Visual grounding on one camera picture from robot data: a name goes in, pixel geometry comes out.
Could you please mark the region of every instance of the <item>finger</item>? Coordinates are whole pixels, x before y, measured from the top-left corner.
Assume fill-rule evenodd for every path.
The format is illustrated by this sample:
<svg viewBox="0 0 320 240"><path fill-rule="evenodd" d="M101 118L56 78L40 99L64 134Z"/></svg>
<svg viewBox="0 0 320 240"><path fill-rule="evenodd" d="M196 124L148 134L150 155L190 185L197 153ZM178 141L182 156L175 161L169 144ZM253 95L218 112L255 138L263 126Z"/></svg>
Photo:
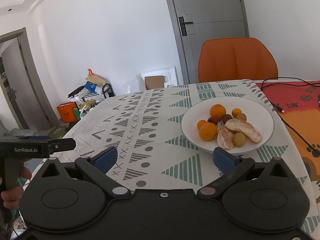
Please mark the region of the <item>finger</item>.
<svg viewBox="0 0 320 240"><path fill-rule="evenodd" d="M19 207L19 199L14 201L4 201L3 206L9 209L18 209Z"/></svg>
<svg viewBox="0 0 320 240"><path fill-rule="evenodd" d="M23 167L22 170L20 171L19 177L24 179L31 179L32 173L27 167Z"/></svg>
<svg viewBox="0 0 320 240"><path fill-rule="evenodd" d="M20 198L23 194L23 187L16 185L14 188L1 192L4 201L13 201Z"/></svg>

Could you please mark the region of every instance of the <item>plate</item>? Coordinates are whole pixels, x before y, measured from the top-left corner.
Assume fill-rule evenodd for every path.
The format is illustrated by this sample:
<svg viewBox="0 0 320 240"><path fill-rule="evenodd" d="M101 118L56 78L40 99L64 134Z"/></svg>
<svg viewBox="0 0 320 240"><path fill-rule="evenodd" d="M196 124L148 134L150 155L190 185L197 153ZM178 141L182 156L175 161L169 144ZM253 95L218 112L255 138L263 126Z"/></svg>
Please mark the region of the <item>plate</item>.
<svg viewBox="0 0 320 240"><path fill-rule="evenodd" d="M225 107L227 114L231 114L234 108L239 108L247 116L247 122L252 124L256 130L262 134L262 140L254 143L249 138L242 147L233 147L227 150L233 155L240 155L255 150L264 145L271 137L274 129L274 121L271 114L262 105L246 99L238 97L217 97L202 101L186 111L181 121L181 130L183 135L197 147L213 152L218 147L217 137L212 141L204 141L200 138L197 122L199 120L208 120L210 117L210 108L215 104L221 104Z"/></svg>

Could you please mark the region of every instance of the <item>orange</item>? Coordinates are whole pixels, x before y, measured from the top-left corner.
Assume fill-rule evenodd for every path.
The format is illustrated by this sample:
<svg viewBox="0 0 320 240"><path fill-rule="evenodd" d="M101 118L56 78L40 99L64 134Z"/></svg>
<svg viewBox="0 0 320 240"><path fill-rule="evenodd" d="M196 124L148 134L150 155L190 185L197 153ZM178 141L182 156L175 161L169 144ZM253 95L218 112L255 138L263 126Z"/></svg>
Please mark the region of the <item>orange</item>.
<svg viewBox="0 0 320 240"><path fill-rule="evenodd" d="M217 104L211 107L210 109L210 116L213 116L221 121L222 118L226 115L227 111L223 105Z"/></svg>
<svg viewBox="0 0 320 240"><path fill-rule="evenodd" d="M202 140L211 141L217 135L218 129L214 123L208 122L199 129L199 136Z"/></svg>
<svg viewBox="0 0 320 240"><path fill-rule="evenodd" d="M206 122L207 122L206 120L200 120L200 121L197 123L198 129L200 129L201 126L204 125Z"/></svg>
<svg viewBox="0 0 320 240"><path fill-rule="evenodd" d="M231 114L234 118L237 117L238 114L242 113L242 111L239 108L235 108L232 110Z"/></svg>

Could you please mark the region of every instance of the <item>orange chair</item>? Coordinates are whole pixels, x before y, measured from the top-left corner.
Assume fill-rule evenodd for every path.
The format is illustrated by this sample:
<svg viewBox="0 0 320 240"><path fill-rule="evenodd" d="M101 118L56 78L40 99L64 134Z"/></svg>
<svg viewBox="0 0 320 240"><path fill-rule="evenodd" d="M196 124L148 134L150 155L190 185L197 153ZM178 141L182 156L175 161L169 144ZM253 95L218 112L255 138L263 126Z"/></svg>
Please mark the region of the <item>orange chair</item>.
<svg viewBox="0 0 320 240"><path fill-rule="evenodd" d="M199 82L272 77L278 77L277 64L257 39L216 39L202 45L198 63Z"/></svg>

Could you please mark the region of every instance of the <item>screw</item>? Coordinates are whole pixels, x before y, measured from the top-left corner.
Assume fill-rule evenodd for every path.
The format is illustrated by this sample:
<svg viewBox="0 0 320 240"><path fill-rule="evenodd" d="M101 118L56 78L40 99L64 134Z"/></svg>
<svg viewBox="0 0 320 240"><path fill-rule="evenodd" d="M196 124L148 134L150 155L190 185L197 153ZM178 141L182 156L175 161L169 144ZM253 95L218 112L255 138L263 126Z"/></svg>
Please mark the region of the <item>screw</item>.
<svg viewBox="0 0 320 240"><path fill-rule="evenodd" d="M163 192L163 193L160 193L160 197L169 197L169 194L168 194L168 193Z"/></svg>
<svg viewBox="0 0 320 240"><path fill-rule="evenodd" d="M126 194L127 192L128 192L128 189L126 187L115 187L112 190L112 193L116 195L123 195L123 194Z"/></svg>
<svg viewBox="0 0 320 240"><path fill-rule="evenodd" d="M213 187L203 187L200 189L200 193L203 195L213 195L216 190Z"/></svg>

